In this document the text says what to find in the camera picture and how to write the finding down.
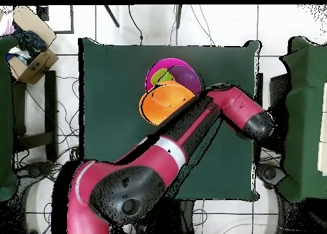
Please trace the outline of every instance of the magenta bowl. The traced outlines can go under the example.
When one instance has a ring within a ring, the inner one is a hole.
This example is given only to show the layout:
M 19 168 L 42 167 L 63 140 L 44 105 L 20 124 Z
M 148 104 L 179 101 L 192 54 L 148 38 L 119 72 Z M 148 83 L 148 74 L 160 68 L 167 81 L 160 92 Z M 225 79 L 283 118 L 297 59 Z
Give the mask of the magenta bowl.
M 177 58 L 165 58 L 158 62 L 156 62 L 148 71 L 148 74 L 146 75 L 146 82 L 145 82 L 145 89 L 146 91 L 149 91 L 153 85 L 151 84 L 151 77 L 152 75 L 157 72 L 161 68 L 170 69 L 172 66 L 186 66 L 193 70 L 193 68 L 185 63 L 184 61 L 177 59 Z

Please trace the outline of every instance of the metal table leg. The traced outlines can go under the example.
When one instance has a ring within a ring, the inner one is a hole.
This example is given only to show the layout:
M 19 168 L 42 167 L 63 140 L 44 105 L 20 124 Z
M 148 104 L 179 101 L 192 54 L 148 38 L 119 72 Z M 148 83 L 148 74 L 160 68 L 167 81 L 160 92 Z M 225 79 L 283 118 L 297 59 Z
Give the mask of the metal table leg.
M 177 13 L 176 13 L 176 28 L 179 29 L 179 25 L 181 24 L 181 7 L 182 4 L 177 5 Z
M 106 6 L 106 5 L 105 5 L 104 7 L 105 7 L 105 9 L 107 10 L 107 12 L 109 13 L 111 19 L 114 21 L 116 27 L 119 27 L 119 23 L 118 23 L 118 21 L 116 20 L 114 14 L 112 14 L 112 12 L 111 12 L 109 6 Z

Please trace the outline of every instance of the purple bowl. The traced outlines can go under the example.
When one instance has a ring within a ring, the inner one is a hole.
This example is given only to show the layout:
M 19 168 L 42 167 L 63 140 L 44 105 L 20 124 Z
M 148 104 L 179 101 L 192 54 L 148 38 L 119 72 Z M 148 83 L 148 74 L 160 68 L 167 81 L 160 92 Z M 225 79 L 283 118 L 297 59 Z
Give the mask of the purple bowl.
M 201 82 L 196 73 L 187 66 L 172 66 L 168 72 L 175 78 L 176 82 L 192 91 L 195 95 L 201 92 Z

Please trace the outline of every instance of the green tablecloth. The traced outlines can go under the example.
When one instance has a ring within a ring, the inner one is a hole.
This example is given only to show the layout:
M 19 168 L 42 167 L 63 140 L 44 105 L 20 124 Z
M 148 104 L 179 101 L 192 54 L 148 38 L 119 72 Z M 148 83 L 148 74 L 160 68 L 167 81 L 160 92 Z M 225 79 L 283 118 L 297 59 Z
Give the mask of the green tablecloth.
M 0 201 L 9 199 L 17 179 L 12 172 L 13 155 L 13 95 L 10 69 L 6 61 L 8 51 L 18 45 L 13 36 L 0 38 Z
M 327 46 L 312 45 L 296 37 L 282 60 L 290 72 L 292 90 L 286 98 L 289 130 L 284 168 L 289 176 L 279 183 L 278 189 L 291 202 L 327 198 L 327 176 L 317 170 Z
M 145 92 L 148 70 L 160 59 L 186 61 L 202 75 L 206 86 L 229 82 L 254 93 L 254 55 L 259 42 L 250 42 L 246 47 L 169 47 L 98 45 L 88 39 L 82 41 L 86 159 L 115 161 L 156 129 L 140 115 L 139 100 Z M 198 150 L 192 162 L 197 160 Z M 255 200 L 251 169 L 252 142 L 239 138 L 223 123 L 176 197 Z M 180 176 L 188 170 L 187 166 L 182 168 Z

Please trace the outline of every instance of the wheel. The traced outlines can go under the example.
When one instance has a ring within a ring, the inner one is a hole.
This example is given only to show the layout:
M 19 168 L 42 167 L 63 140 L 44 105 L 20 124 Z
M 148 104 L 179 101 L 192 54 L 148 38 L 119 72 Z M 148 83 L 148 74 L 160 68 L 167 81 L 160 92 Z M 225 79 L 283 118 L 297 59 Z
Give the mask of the wheel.
M 268 183 L 266 183 L 266 182 L 263 182 L 263 186 L 264 186 L 264 188 L 266 188 L 267 190 L 272 190 L 272 189 L 273 189 L 273 186 L 270 185 L 270 184 L 268 184 Z
M 31 230 L 28 234 L 38 234 L 37 230 Z

